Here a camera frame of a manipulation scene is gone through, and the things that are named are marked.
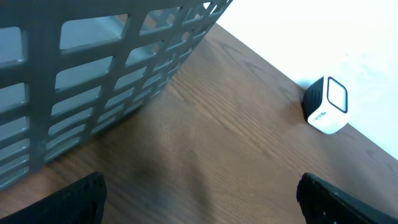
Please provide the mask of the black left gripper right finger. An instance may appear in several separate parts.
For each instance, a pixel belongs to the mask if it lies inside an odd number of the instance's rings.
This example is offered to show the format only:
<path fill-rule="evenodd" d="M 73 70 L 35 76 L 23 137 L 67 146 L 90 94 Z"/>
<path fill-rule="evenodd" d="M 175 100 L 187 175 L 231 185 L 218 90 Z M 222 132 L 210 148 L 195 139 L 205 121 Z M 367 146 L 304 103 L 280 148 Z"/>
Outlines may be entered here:
<path fill-rule="evenodd" d="M 306 172 L 297 186 L 296 199 L 307 223 L 384 223 L 397 219 Z"/>

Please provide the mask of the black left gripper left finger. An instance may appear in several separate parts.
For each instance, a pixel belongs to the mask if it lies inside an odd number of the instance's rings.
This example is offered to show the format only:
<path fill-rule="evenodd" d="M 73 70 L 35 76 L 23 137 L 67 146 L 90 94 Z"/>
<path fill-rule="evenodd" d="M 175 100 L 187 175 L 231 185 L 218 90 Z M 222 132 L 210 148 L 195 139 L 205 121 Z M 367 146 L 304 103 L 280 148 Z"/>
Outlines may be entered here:
<path fill-rule="evenodd" d="M 100 224 L 107 189 L 104 175 L 94 172 L 1 219 L 1 224 Z"/>

